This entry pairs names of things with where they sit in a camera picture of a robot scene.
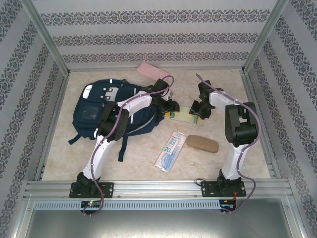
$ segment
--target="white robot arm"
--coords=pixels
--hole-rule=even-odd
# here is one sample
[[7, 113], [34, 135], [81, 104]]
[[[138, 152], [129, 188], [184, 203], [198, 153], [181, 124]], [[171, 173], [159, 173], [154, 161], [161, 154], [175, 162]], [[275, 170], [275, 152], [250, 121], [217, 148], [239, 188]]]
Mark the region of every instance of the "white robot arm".
[[[238, 196], [245, 196], [244, 185], [237, 171], [237, 163], [241, 152], [242, 157], [239, 162], [239, 169], [248, 151], [244, 149], [251, 144], [258, 135], [258, 124], [252, 113], [243, 106], [228, 99], [226, 96], [209, 88], [201, 82], [198, 85], [201, 101], [194, 101], [190, 109], [190, 114], [198, 115], [202, 119], [209, 118], [211, 110], [219, 108], [225, 112], [225, 135], [228, 140], [229, 148], [224, 166], [219, 172], [217, 182], [208, 182], [209, 187], [205, 187], [205, 194], [210, 196], [232, 196], [233, 192], [238, 192]], [[255, 105], [252, 102], [244, 103], [254, 112]]]
[[129, 118], [134, 113], [150, 105], [158, 106], [162, 114], [179, 111], [178, 103], [171, 99], [172, 93], [169, 88], [164, 80], [158, 79], [155, 85], [142, 89], [125, 101], [108, 101], [96, 129], [95, 148], [84, 170], [78, 174], [76, 183], [72, 184], [73, 190], [76, 191], [72, 193], [71, 189], [71, 194], [80, 194], [81, 197], [93, 197], [98, 194], [94, 180], [99, 181], [109, 151], [124, 135]]
[[[211, 92], [209, 95], [210, 105], [213, 105], [216, 108], [219, 108], [223, 112], [225, 112], [226, 106], [228, 105], [238, 105], [228, 98], [217, 92]], [[238, 179], [240, 175], [237, 173], [236, 165], [238, 162], [239, 155], [241, 150], [246, 147], [248, 144], [240, 145], [235, 147], [232, 143], [229, 144], [229, 148], [227, 151], [227, 159], [222, 167], [222, 174], [226, 179]], [[246, 149], [242, 155], [240, 160], [240, 167], [243, 166], [244, 158], [246, 157], [248, 149]]]
[[[141, 110], [142, 108], [146, 108], [148, 107], [151, 102], [152, 102], [152, 97], [150, 95], [146, 95], [146, 96], [141, 96], [142, 94], [146, 94], [147, 92], [145, 91], [139, 91], [137, 95], [140, 95], [140, 97], [136, 97], [136, 99], [134, 99], [133, 101], [127, 103], [123, 109], [126, 109], [129, 114], [128, 114], [128, 118], [131, 117], [133, 114], [135, 114], [137, 111]], [[119, 107], [122, 107], [126, 102], [128, 101], [122, 101], [122, 102], [118, 102], [117, 105]], [[96, 148], [98, 147], [98, 145], [101, 143], [101, 141], [103, 140], [104, 136], [101, 134], [97, 135], [97, 142], [94, 148], [94, 151], [96, 150]], [[107, 141], [104, 140], [102, 142], [102, 144], [99, 146], [99, 148], [97, 149], [95, 155], [94, 155], [94, 165], [93, 165], [93, 171], [94, 171], [94, 175], [95, 178], [100, 178], [101, 176], [101, 170], [103, 168], [103, 165], [106, 161], [106, 158], [108, 156], [109, 151], [111, 150], [111, 148], [113, 147], [113, 145], [116, 143], [117, 140], [111, 140], [111, 141]], [[86, 165], [86, 167], [83, 170], [84, 176], [88, 179], [93, 179], [92, 178], [92, 173], [91, 173], [91, 157]]]

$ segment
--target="plastic packet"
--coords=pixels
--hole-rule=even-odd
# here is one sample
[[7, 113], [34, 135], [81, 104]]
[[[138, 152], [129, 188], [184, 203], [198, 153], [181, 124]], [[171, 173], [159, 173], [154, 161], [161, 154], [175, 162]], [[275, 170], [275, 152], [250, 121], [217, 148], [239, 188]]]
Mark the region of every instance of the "plastic packet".
[[175, 163], [186, 138], [183, 133], [174, 131], [154, 166], [168, 173]]

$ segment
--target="striped wallpaper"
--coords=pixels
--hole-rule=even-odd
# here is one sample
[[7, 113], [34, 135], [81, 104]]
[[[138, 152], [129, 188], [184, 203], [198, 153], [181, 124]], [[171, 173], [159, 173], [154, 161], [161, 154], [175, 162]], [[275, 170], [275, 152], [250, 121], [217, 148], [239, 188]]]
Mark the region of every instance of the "striped wallpaper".
[[308, 237], [317, 237], [316, 32], [317, 1], [289, 1], [249, 72]]
[[0, 238], [34, 179], [64, 75], [18, 0], [0, 1]]
[[71, 70], [242, 66], [276, 0], [34, 0]]

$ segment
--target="black mounting bracket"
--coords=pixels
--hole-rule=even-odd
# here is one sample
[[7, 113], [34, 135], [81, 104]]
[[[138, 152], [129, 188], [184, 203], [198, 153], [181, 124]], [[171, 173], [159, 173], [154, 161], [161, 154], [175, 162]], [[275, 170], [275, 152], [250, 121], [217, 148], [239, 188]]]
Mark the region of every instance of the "black mounting bracket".
[[[112, 198], [114, 183], [112, 182], [98, 182], [99, 187], [103, 191], [104, 198]], [[80, 172], [77, 176], [77, 181], [73, 182], [69, 192], [70, 198], [100, 198], [101, 194], [97, 189], [95, 183], [84, 176]]]
[[221, 170], [217, 181], [203, 181], [201, 182], [201, 188], [203, 197], [233, 197], [234, 192], [236, 192], [237, 197], [247, 195], [241, 178], [225, 179]]

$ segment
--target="white patch on backpack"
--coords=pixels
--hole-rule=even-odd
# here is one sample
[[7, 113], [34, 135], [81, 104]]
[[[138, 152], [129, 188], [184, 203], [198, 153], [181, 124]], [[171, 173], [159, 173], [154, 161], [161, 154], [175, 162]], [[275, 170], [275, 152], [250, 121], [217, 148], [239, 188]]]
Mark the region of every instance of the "white patch on backpack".
[[115, 100], [115, 97], [117, 96], [118, 88], [108, 88], [105, 96], [107, 101], [113, 101]]

